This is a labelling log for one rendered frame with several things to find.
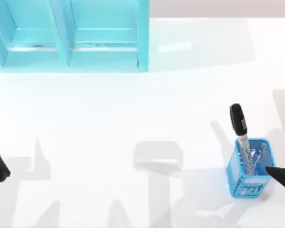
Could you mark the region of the black marker pen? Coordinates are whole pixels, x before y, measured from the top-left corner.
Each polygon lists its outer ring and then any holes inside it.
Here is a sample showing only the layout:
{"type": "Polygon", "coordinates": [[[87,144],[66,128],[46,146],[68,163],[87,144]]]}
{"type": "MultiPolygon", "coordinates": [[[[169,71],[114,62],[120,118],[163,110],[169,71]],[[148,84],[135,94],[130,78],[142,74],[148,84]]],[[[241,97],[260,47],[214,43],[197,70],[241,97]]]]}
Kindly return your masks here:
{"type": "Polygon", "coordinates": [[[233,130],[237,135],[239,152],[243,158],[246,173],[247,175],[254,175],[255,168],[253,165],[253,157],[251,155],[249,139],[247,136],[247,124],[241,105],[239,103],[232,104],[229,107],[229,114],[233,130]]]}

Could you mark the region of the light blue rack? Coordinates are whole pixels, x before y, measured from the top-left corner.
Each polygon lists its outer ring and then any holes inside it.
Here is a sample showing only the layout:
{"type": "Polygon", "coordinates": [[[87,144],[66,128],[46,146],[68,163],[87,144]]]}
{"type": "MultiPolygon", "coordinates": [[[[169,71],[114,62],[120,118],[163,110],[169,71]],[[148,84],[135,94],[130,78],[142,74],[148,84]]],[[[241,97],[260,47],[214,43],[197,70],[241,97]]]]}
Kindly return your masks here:
{"type": "Polygon", "coordinates": [[[150,0],[0,0],[0,72],[146,72],[150,0]]]}

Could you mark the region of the blue mesh pen holder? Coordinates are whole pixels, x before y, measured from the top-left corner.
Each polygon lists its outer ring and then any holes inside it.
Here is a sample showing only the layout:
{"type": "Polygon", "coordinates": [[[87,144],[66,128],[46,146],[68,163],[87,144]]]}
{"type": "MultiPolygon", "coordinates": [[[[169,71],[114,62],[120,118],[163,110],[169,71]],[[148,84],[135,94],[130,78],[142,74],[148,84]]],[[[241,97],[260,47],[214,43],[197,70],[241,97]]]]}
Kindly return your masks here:
{"type": "Polygon", "coordinates": [[[271,179],[266,167],[275,167],[271,144],[266,138],[249,138],[253,154],[254,175],[247,175],[246,167],[235,141],[234,151],[227,166],[229,191],[234,198],[257,198],[271,179]]]}

